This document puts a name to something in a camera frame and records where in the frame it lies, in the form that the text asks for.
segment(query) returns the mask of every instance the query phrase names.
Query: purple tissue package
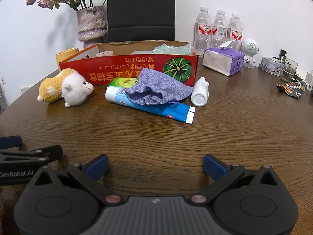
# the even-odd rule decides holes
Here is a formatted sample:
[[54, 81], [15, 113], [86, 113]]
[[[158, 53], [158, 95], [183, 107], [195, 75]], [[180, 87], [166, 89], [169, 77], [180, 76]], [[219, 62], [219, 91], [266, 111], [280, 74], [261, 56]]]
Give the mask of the purple tissue package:
[[230, 76], [242, 69], [244, 58], [243, 52], [232, 48], [209, 48], [204, 52], [202, 65]]

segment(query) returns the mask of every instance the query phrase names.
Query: yellow cup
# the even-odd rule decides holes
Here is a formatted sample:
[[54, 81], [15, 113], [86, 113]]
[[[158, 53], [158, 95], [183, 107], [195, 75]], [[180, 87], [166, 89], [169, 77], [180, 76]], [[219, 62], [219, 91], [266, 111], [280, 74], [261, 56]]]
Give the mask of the yellow cup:
[[60, 62], [64, 61], [65, 59], [69, 58], [70, 56], [76, 54], [78, 52], [78, 48], [70, 48], [67, 50], [64, 50], [60, 53], [57, 53], [55, 55], [55, 59], [57, 60], [58, 68], [60, 69]]

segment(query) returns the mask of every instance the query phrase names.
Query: wood grain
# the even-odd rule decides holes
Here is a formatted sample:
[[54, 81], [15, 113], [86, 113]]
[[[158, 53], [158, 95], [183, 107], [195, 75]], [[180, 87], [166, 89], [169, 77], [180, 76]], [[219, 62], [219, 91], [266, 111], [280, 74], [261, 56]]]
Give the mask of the wood grain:
[[[64, 156], [52, 164], [58, 169], [105, 153], [110, 170], [100, 182], [125, 197], [197, 192], [209, 183], [201, 167], [207, 153], [250, 169], [269, 164], [299, 208], [292, 234], [311, 234], [313, 98], [278, 92], [277, 77], [261, 69], [227, 77], [200, 65], [200, 76], [210, 82], [210, 98], [192, 125], [110, 103], [106, 86], [96, 86], [80, 107], [39, 103], [38, 83], [0, 116], [0, 136], [20, 135], [22, 149], [60, 144]], [[19, 234], [12, 207], [23, 188], [4, 189], [5, 234]]]

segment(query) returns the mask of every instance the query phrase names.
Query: blue tube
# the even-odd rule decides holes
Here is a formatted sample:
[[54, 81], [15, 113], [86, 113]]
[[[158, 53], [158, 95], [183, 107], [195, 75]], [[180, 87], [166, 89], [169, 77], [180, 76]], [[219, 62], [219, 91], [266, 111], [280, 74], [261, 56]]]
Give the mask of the blue tube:
[[138, 110], [143, 110], [153, 114], [171, 118], [183, 123], [192, 124], [196, 108], [183, 103], [161, 104], [161, 105], [139, 105], [130, 101], [125, 93], [125, 88], [109, 86], [105, 92], [105, 98], [116, 104], [124, 105]]

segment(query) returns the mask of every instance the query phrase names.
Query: white jar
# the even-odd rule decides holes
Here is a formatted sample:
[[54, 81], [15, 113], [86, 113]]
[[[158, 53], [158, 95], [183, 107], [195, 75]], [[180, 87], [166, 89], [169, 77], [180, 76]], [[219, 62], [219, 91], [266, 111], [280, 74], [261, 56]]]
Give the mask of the white jar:
[[204, 77], [201, 77], [194, 85], [191, 94], [191, 102], [197, 106], [202, 107], [208, 102], [209, 98], [209, 82], [206, 82]]

